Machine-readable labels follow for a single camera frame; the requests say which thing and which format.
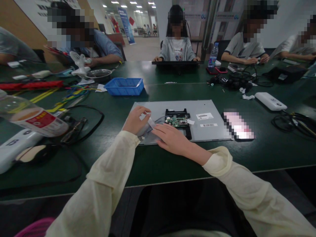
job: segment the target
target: plastic bottle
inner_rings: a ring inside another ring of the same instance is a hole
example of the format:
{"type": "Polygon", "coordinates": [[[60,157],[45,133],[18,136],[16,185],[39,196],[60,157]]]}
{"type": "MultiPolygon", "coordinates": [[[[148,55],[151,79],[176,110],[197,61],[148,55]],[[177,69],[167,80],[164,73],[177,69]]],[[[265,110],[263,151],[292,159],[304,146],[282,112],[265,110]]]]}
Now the plastic bottle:
{"type": "Polygon", "coordinates": [[[215,45],[211,51],[210,59],[208,61],[208,67],[215,67],[217,55],[218,55],[218,43],[215,43],[215,45]]]}
{"type": "Polygon", "coordinates": [[[43,108],[21,97],[7,95],[3,90],[0,90],[0,117],[45,137],[57,137],[68,130],[67,123],[43,108]]]}

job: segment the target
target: blue plastic basket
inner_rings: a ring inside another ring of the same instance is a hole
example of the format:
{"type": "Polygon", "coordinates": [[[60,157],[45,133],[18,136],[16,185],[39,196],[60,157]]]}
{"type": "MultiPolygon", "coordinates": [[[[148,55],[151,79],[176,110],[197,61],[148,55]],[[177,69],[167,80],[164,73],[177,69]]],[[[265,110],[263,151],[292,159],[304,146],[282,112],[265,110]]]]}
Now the blue plastic basket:
{"type": "Polygon", "coordinates": [[[142,78],[120,78],[110,80],[105,86],[110,95],[140,95],[144,89],[142,78]]]}

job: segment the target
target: cream long sleeve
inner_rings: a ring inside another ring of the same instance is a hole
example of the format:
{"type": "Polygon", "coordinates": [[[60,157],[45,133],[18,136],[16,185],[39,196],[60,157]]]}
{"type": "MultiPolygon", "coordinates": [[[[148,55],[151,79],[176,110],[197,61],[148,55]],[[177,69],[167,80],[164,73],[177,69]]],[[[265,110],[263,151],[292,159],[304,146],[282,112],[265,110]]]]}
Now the cream long sleeve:
{"type": "MultiPolygon", "coordinates": [[[[46,236],[108,236],[111,216],[130,174],[137,136],[121,131],[110,148],[94,163],[87,180],[68,201],[46,236]]],[[[270,183],[232,161],[225,147],[213,153],[203,168],[222,181],[258,237],[315,236],[305,217],[270,183]]],[[[184,230],[194,234],[196,230],[184,230]]],[[[200,236],[224,237],[215,231],[199,231],[200,236]]]]}

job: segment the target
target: green table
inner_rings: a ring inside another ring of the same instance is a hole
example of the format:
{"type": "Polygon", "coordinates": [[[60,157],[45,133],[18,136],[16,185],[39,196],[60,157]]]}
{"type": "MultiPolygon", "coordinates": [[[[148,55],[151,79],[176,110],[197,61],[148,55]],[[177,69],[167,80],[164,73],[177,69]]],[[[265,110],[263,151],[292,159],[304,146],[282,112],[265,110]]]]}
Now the green table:
{"type": "MultiPolygon", "coordinates": [[[[269,71],[277,64],[272,60],[265,66],[258,66],[258,74],[269,71]]],[[[285,134],[272,126],[271,120],[277,112],[272,112],[257,100],[243,100],[240,92],[230,92],[220,85],[208,86],[205,82],[210,79],[205,67],[201,65],[189,74],[177,75],[166,73],[151,65],[151,62],[125,62],[112,74],[113,77],[142,77],[145,88],[140,96],[113,97],[108,93],[90,93],[89,97],[80,104],[94,106],[105,114],[105,119],[99,128],[84,142],[71,148],[79,154],[85,166],[82,176],[72,182],[54,187],[29,190],[20,194],[0,198],[0,200],[26,199],[45,196],[71,194],[78,190],[85,180],[85,174],[98,157],[104,153],[121,130],[128,113],[135,101],[168,101],[168,100],[206,100],[211,99],[221,114],[224,109],[234,108],[240,113],[257,138],[251,142],[221,141],[198,143],[205,149],[226,146],[235,162],[246,166],[252,172],[286,169],[316,165],[315,142],[304,138],[299,133],[285,134]]],[[[0,80],[21,75],[15,69],[0,67],[0,80]]],[[[301,79],[294,84],[278,85],[272,88],[254,87],[248,95],[256,92],[268,92],[288,106],[288,111],[298,112],[316,118],[315,102],[316,80],[301,79]]],[[[25,92],[21,97],[31,99],[42,92],[25,92]]],[[[58,90],[49,97],[37,102],[46,109],[66,94],[58,90]]],[[[76,109],[71,112],[76,118],[85,116],[88,131],[99,119],[94,111],[76,109]]],[[[20,127],[0,119],[0,144],[21,130],[20,127]]],[[[60,150],[46,164],[38,166],[18,166],[0,175],[0,189],[38,184],[48,181],[68,180],[76,175],[76,164],[69,154],[60,150]]],[[[198,164],[180,156],[168,153],[154,146],[139,146],[136,149],[135,160],[127,187],[176,182],[183,180],[209,178],[209,174],[198,164]]]]}

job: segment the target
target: bottle cap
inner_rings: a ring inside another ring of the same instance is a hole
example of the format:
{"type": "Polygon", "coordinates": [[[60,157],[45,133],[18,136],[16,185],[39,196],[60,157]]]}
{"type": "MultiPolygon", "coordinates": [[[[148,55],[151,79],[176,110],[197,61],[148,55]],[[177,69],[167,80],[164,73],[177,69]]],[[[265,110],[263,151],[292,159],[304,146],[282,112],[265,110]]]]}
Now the bottle cap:
{"type": "Polygon", "coordinates": [[[0,99],[2,99],[3,97],[6,97],[7,93],[3,90],[0,90],[0,99]]]}

